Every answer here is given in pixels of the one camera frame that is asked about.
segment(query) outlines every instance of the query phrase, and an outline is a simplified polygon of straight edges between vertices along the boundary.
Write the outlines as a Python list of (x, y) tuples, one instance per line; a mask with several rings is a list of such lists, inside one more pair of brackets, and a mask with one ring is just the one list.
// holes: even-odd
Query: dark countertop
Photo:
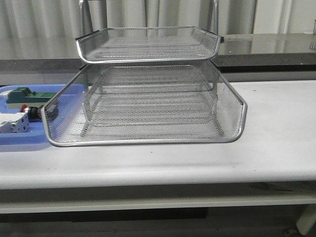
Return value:
[[(316, 70), (316, 36), (306, 34), (226, 35), (213, 62), (222, 71)], [(0, 40), (0, 71), (78, 70), (73, 38)]]

